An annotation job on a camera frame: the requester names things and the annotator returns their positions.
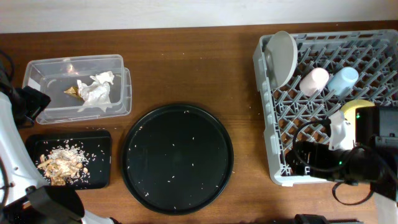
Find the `gold snack wrapper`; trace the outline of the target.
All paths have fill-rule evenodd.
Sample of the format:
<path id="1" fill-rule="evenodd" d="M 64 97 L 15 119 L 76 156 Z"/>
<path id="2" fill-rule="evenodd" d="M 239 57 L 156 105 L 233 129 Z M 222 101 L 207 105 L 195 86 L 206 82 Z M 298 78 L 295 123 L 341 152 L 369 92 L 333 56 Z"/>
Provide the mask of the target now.
<path id="1" fill-rule="evenodd" d="M 79 94 L 78 87 L 77 86 L 71 86 L 69 89 L 64 91 L 65 94 L 75 97 L 79 100 L 83 100 L 81 95 Z"/>

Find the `yellow bowl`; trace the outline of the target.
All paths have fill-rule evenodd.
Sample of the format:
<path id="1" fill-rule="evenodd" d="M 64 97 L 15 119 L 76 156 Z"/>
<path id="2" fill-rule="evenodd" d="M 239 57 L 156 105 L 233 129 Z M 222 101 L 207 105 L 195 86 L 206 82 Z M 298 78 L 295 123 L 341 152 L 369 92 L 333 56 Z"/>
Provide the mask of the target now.
<path id="1" fill-rule="evenodd" d="M 367 100 L 351 100 L 345 103 L 340 110 L 343 112 L 345 119 L 354 126 L 356 123 L 356 109 L 374 105 L 373 102 Z"/>

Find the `white napkin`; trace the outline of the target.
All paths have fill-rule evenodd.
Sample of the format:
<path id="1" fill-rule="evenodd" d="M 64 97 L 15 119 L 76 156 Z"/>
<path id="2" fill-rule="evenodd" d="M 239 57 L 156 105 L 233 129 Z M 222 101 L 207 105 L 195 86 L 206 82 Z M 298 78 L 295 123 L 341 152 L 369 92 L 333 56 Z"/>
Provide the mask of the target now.
<path id="1" fill-rule="evenodd" d="M 114 75 L 111 71 L 103 72 L 95 76 L 90 76 L 93 80 L 91 85 L 77 80 L 78 95 L 83 99 L 83 108 L 78 112 L 82 112 L 89 107 L 100 108 L 103 112 L 110 104 L 110 89 L 113 85 Z"/>

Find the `peanut shells and rice scraps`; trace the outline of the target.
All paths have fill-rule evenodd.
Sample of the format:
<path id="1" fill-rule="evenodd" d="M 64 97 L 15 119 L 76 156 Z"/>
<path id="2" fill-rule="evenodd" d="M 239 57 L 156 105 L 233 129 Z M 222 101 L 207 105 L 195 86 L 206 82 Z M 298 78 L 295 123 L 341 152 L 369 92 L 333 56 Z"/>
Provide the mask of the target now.
<path id="1" fill-rule="evenodd" d="M 46 147 L 34 162 L 50 185 L 76 185 L 80 181 L 87 184 L 91 178 L 88 165 L 96 155 L 85 152 L 82 142 L 69 142 L 70 139 L 67 139 L 62 145 L 57 140 L 58 145 Z"/>

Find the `pink cup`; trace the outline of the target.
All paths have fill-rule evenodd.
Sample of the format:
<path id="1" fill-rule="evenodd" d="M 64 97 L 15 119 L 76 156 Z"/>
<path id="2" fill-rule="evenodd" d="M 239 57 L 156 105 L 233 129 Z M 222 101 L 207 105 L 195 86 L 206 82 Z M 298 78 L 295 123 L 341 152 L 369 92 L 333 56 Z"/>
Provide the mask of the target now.
<path id="1" fill-rule="evenodd" d="M 314 68 L 300 82 L 299 88 L 306 96 L 312 96 L 318 90 L 323 90 L 329 80 L 329 73 L 324 68 Z"/>

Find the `blue cup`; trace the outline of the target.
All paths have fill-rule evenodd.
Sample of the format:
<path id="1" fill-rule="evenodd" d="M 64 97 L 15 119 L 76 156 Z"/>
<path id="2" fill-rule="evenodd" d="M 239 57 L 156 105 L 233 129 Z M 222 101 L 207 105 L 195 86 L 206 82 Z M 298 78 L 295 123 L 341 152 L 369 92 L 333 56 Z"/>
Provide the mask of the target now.
<path id="1" fill-rule="evenodd" d="M 359 78 L 359 73 L 353 67 L 344 67 L 339 70 L 327 84 L 329 91 L 335 91 L 334 94 L 341 96 L 346 91 L 352 89 Z"/>

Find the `grey plate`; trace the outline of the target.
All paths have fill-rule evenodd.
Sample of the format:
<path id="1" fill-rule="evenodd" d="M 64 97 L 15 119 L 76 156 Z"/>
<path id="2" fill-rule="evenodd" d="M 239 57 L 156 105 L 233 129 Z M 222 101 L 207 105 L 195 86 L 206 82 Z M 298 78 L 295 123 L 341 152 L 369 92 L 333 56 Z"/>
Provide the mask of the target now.
<path id="1" fill-rule="evenodd" d="M 297 66 L 298 50 L 294 38 L 286 31 L 275 33 L 266 44 L 264 54 L 270 87 L 284 86 Z"/>

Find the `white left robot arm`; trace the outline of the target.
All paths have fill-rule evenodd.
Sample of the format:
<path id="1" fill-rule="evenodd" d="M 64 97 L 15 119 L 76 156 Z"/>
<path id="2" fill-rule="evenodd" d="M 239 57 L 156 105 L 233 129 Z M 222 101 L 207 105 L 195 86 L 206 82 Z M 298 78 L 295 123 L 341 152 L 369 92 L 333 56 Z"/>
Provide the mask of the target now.
<path id="1" fill-rule="evenodd" d="M 50 103 L 49 96 L 32 87 L 14 88 L 15 65 L 1 52 L 1 223 L 117 223 L 85 210 L 67 182 L 89 171 L 83 151 L 54 149 L 34 162 L 19 134 L 34 125 Z"/>

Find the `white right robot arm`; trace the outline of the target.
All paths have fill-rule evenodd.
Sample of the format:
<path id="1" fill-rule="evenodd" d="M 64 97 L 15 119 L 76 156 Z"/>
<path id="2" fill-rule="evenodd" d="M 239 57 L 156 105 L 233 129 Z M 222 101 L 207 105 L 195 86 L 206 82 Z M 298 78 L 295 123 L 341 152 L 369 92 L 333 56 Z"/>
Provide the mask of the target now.
<path id="1" fill-rule="evenodd" d="M 397 223 L 397 108 L 357 108 L 352 122 L 343 112 L 319 120 L 329 144 L 292 140 L 286 160 L 297 175 L 310 175 L 339 186 L 369 184 L 364 203 L 375 199 L 380 223 Z"/>

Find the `clear plastic waste bin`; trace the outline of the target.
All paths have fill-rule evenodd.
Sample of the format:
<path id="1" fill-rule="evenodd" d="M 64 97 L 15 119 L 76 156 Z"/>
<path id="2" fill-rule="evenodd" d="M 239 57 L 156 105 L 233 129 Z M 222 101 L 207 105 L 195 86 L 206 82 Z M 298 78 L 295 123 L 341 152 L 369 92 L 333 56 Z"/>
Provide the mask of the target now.
<path id="1" fill-rule="evenodd" d="M 83 99 L 66 93 L 78 86 L 78 80 L 90 86 L 94 77 L 103 72 L 114 75 L 109 85 L 109 101 L 105 104 L 85 105 Z M 125 116 L 132 109 L 130 72 L 118 54 L 33 60 L 26 67 L 22 86 L 36 89 L 51 99 L 36 118 L 39 124 Z"/>

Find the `grey dishwasher rack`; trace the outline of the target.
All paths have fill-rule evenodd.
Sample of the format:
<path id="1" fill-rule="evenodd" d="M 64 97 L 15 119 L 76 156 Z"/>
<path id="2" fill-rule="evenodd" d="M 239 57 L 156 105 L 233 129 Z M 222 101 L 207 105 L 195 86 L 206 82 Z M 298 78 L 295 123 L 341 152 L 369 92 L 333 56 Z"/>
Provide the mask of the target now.
<path id="1" fill-rule="evenodd" d="M 326 118 L 351 100 L 367 100 L 378 106 L 397 106 L 397 31 L 362 30 L 293 34 L 297 43 L 297 66 L 290 80 L 271 87 L 265 48 L 270 35 L 263 35 L 252 57 L 257 90 L 265 119 L 264 140 L 269 175 L 284 187 L 315 184 L 321 179 L 296 176 L 285 160 L 299 125 Z M 321 67 L 330 75 L 344 67 L 359 73 L 355 86 L 341 96 L 323 89 L 305 96 L 299 89 L 302 78 Z"/>

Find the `black rectangular tray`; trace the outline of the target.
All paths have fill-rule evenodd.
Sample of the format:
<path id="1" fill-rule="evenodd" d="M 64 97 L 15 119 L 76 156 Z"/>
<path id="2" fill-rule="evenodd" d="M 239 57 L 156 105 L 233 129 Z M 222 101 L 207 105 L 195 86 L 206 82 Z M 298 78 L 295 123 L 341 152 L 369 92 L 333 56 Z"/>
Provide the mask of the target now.
<path id="1" fill-rule="evenodd" d="M 64 141 L 70 139 L 69 144 L 83 143 L 83 150 L 90 154 L 95 154 L 88 165 L 91 178 L 88 183 L 78 182 L 76 185 L 67 184 L 67 187 L 75 190 L 85 189 L 101 189 L 107 187 L 110 182 L 111 171 L 111 146 L 112 139 L 108 131 L 85 131 L 77 133 L 57 133 L 57 134 L 36 134 L 28 137 L 25 146 L 28 153 L 35 162 L 39 158 L 39 154 L 45 151 L 45 148 L 54 147 L 60 144 L 64 145 Z"/>

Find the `round black serving tray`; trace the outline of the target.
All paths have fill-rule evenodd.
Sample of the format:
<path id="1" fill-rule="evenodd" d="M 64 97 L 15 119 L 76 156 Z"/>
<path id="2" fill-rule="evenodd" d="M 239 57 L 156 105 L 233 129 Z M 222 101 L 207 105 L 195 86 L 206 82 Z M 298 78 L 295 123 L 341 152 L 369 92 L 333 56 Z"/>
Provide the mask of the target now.
<path id="1" fill-rule="evenodd" d="M 186 215 L 212 203 L 234 164 L 231 138 L 218 118 L 188 104 L 156 108 L 131 127 L 121 149 L 130 194 L 157 213 Z"/>

